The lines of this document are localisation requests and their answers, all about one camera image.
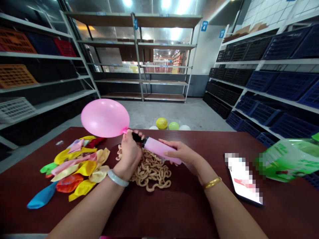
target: green balloon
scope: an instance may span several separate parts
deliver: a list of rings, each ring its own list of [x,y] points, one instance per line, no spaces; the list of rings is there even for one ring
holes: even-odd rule
[[[169,130],[179,130],[179,124],[177,122],[172,122],[168,126]]]

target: white plastic crate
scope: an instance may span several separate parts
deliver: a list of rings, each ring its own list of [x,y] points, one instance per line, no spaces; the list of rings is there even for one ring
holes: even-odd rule
[[[35,114],[36,109],[25,97],[0,98],[0,123],[14,123]]]

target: bracelet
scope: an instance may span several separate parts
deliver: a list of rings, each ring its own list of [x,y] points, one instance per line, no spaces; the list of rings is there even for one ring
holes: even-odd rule
[[[218,184],[221,181],[222,181],[222,178],[218,177],[218,178],[214,179],[213,181],[210,181],[209,183],[204,184],[203,188],[204,189],[211,188],[211,187],[215,186],[216,184]]]
[[[107,172],[107,175],[109,176],[110,179],[112,179],[112,181],[114,181],[116,184],[122,186],[122,187],[127,187],[129,185],[129,182],[119,178],[112,169],[110,169]]]

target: gold bracelet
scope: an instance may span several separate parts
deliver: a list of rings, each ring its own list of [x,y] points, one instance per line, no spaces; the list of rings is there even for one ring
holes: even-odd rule
[[[216,184],[218,184],[221,181],[222,181],[221,177],[215,178],[213,181],[210,181],[209,183],[204,184],[203,188],[204,189],[211,188],[211,187],[215,186]]]

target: pink balloon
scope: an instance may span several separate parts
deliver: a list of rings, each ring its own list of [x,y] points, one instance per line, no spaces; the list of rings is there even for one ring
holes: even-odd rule
[[[110,99],[98,99],[84,107],[81,121],[84,128],[91,134],[112,138],[126,133],[130,117],[120,103]]]

